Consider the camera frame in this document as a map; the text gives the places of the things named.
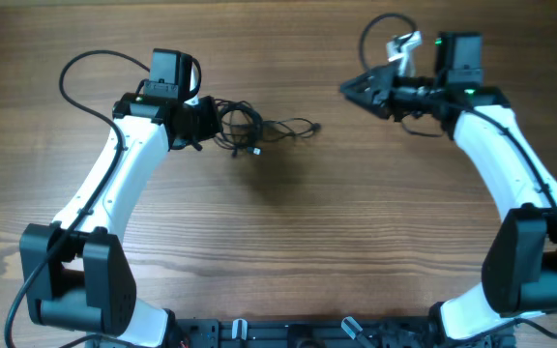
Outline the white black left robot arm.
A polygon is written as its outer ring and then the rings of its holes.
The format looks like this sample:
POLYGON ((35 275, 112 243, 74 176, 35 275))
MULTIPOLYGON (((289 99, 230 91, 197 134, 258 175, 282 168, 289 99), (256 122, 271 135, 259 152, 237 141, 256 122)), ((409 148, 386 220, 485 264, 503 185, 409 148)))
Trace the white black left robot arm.
POLYGON ((19 240, 24 283, 4 329, 22 303, 41 326, 82 332, 91 347, 187 347, 168 309, 137 296, 122 243, 132 211, 154 170, 172 150, 202 148, 221 130, 212 97, 198 95, 198 60, 155 49, 148 77, 101 120, 110 127, 99 158, 73 199, 46 225, 30 223, 19 240))

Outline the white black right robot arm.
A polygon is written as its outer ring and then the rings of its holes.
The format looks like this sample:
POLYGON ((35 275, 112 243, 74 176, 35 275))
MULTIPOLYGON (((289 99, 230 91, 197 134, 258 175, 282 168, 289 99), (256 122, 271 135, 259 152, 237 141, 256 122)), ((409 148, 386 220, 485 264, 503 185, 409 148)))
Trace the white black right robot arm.
POLYGON ((433 341, 458 346, 499 340, 516 324, 557 312, 557 181, 522 135, 500 89, 484 85, 482 37, 439 35, 433 77, 406 70, 419 33, 387 45, 389 61, 340 85, 351 102, 382 119, 429 115, 468 156, 502 221, 480 282, 432 310, 433 341))

